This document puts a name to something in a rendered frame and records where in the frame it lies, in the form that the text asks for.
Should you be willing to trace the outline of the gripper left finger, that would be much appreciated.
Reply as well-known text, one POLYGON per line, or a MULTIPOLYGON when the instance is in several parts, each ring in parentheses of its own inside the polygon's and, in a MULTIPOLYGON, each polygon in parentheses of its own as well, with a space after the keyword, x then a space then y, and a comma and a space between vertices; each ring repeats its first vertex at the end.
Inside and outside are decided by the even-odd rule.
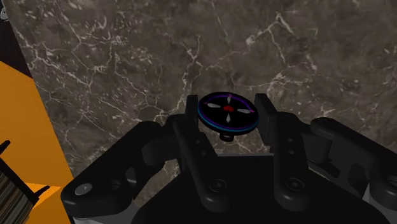
POLYGON ((148 180, 168 160, 179 159, 202 205, 215 213, 230 207, 227 185, 215 168, 218 156, 199 131, 198 97, 188 96, 185 113, 165 125, 140 122, 68 183, 61 201, 68 216, 114 215, 131 205, 148 180))

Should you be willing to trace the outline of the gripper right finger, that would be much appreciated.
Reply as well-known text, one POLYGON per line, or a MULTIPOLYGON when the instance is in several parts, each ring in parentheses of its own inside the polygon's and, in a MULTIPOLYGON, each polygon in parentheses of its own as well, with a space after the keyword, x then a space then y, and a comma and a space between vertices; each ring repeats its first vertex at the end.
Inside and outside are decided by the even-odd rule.
POLYGON ((302 122, 275 109, 266 94, 256 94, 258 130, 274 154, 274 197, 285 209, 304 211, 319 187, 314 169, 356 197, 370 192, 373 201, 397 212, 397 154, 327 117, 302 122))

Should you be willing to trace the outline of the black round compass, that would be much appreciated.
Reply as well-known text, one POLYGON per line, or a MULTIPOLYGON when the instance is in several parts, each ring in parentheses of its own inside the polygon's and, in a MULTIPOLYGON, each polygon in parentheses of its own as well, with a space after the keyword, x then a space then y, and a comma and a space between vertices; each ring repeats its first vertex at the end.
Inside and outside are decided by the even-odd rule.
POLYGON ((230 92, 213 92, 197 103, 198 119, 217 132, 225 142, 252 132, 259 123, 255 105, 245 97, 230 92))

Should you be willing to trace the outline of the dark striped furniture piece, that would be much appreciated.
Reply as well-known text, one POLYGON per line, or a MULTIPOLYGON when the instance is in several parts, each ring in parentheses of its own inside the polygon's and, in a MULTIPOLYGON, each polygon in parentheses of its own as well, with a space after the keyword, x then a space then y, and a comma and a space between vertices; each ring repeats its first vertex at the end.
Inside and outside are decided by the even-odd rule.
POLYGON ((33 192, 0 158, 0 224, 25 224, 39 197, 50 186, 33 192))

